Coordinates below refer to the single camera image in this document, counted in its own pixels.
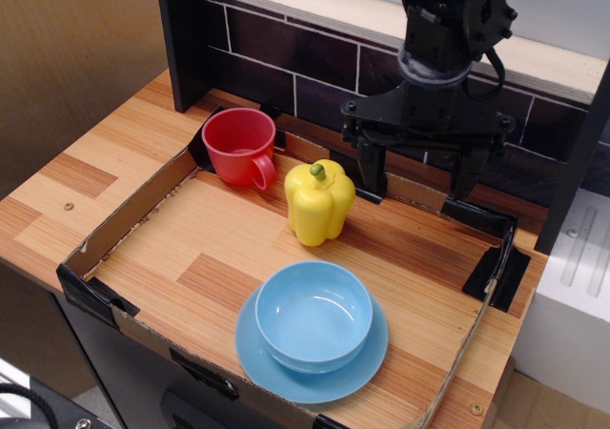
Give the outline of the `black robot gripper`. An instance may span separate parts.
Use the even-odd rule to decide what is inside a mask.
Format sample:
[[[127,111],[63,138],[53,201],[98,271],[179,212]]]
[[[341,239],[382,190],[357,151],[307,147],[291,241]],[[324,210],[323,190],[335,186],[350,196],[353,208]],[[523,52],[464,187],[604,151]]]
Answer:
[[[451,194],[465,199],[516,127],[513,116],[491,105],[502,86],[499,80],[480,90],[468,76],[443,88],[405,81],[388,92],[345,101],[342,139],[357,149],[366,190],[386,195],[386,149],[417,149],[456,157]]]

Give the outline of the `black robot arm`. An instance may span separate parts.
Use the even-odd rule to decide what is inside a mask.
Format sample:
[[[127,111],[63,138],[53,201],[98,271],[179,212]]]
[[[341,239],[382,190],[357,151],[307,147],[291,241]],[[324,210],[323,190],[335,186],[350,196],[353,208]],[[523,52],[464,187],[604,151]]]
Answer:
[[[512,35],[517,12],[507,0],[402,0],[406,33],[397,54],[403,81],[389,92],[341,106],[342,137],[357,152],[365,189],[387,190],[389,149],[455,157],[450,194],[466,198],[504,152],[513,117],[487,101],[502,91],[506,70],[495,46]]]

